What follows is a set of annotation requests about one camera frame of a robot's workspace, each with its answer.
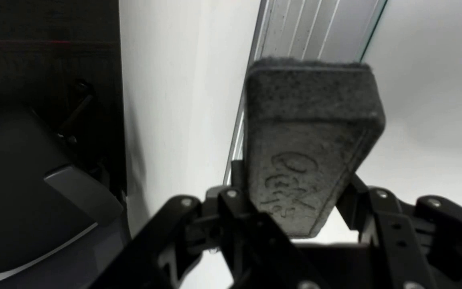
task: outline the gray plastic part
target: gray plastic part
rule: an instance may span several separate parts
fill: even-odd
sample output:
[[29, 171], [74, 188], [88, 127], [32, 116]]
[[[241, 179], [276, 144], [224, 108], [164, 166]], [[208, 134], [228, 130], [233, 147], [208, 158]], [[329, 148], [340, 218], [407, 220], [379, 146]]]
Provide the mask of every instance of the gray plastic part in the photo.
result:
[[364, 64], [261, 60], [245, 109], [251, 200], [288, 236], [316, 236], [385, 127], [374, 75]]
[[99, 225], [110, 224], [122, 213], [122, 205], [104, 185], [74, 166], [50, 173], [44, 181]]

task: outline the screw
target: screw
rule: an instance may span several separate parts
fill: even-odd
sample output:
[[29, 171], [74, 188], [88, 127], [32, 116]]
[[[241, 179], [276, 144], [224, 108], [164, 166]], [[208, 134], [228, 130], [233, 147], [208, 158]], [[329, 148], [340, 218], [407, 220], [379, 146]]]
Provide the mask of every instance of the screw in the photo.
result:
[[304, 280], [299, 283], [297, 289], [320, 289], [320, 286], [318, 286], [312, 281]]
[[407, 281], [407, 282], [404, 282], [404, 289], [425, 289], [425, 288], [416, 282]]
[[377, 190], [377, 194], [383, 199], [386, 199], [388, 197], [388, 194], [385, 191]]
[[181, 205], [184, 207], [190, 207], [192, 205], [192, 199], [185, 198], [181, 200]]
[[235, 190], [227, 191], [227, 196], [228, 197], [236, 197], [237, 195], [238, 195], [238, 193]]
[[440, 207], [442, 205], [442, 202], [438, 201], [437, 199], [429, 199], [427, 201], [429, 201], [429, 203], [431, 205], [433, 205], [434, 207], [436, 207], [436, 208], [438, 208], [438, 207]]

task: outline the white wall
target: white wall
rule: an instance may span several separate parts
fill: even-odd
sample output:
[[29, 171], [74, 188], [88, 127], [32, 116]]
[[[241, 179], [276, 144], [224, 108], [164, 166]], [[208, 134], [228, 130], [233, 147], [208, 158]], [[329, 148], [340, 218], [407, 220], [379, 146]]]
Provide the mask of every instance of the white wall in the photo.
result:
[[[130, 227], [222, 184], [259, 0], [121, 0]], [[225, 288], [205, 255], [183, 288]]]
[[365, 62], [387, 129], [358, 175], [411, 203], [462, 205], [462, 0], [388, 0]]

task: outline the gray felt pad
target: gray felt pad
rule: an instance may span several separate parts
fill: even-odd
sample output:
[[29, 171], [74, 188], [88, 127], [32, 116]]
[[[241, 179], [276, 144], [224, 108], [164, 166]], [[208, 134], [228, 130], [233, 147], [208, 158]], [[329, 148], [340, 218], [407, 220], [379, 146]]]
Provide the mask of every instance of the gray felt pad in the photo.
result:
[[385, 126], [370, 68], [290, 59], [246, 78], [249, 194], [292, 238], [317, 235]]

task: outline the white surface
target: white surface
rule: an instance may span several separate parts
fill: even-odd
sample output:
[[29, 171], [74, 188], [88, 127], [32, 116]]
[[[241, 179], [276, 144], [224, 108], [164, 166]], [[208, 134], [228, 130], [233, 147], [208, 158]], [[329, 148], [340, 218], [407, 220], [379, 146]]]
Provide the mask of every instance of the white surface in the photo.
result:
[[462, 0], [388, 0], [364, 61], [387, 127], [358, 175], [409, 203], [462, 205]]
[[[121, 0], [130, 223], [222, 183], [259, 1]], [[183, 284], [226, 288], [219, 254]]]

